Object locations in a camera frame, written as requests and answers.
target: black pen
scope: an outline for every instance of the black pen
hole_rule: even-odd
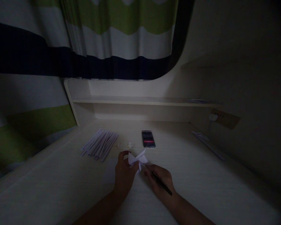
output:
[[[173,195],[173,193],[170,191],[170,189],[161,181],[161,179],[157,176],[156,173],[154,173],[153,171],[151,171],[147,165],[145,165],[146,168],[151,172],[152,176],[154,177],[154,179],[156,180],[156,182],[163,188],[165,189],[165,191],[167,193],[169,193],[169,195]]]

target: electrical socket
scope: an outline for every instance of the electrical socket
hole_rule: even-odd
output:
[[[231,130],[235,128],[235,126],[238,124],[240,120],[240,117],[231,115],[226,112],[219,111],[217,109],[213,109],[211,113],[218,115],[218,119],[216,120],[217,123]]]

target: left hand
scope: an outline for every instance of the left hand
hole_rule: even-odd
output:
[[[123,198],[126,198],[134,181],[135,174],[139,169],[139,161],[136,161],[130,168],[128,159],[124,160],[124,156],[130,151],[119,153],[118,164],[116,165],[116,181],[113,192]]]

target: bundle of straws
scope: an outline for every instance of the bundle of straws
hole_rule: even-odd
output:
[[[95,135],[83,146],[81,156],[93,156],[95,160],[105,160],[119,134],[99,129]]]

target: desk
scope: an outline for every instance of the desk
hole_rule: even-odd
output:
[[[112,148],[104,163],[81,157],[81,147],[99,129],[119,133],[122,149]],[[109,158],[131,141],[136,156],[142,149],[141,131],[152,130],[156,148],[147,149],[151,163],[168,169],[179,194],[216,224],[276,224],[281,214],[263,200],[227,164],[219,160],[191,131],[189,123],[94,120],[53,143],[23,167],[0,181],[0,224],[71,224],[113,188],[101,184]],[[253,176],[239,167],[243,176]],[[18,180],[6,185],[14,177]],[[255,185],[267,191],[256,177]],[[142,176],[112,220],[112,224],[176,224]]]

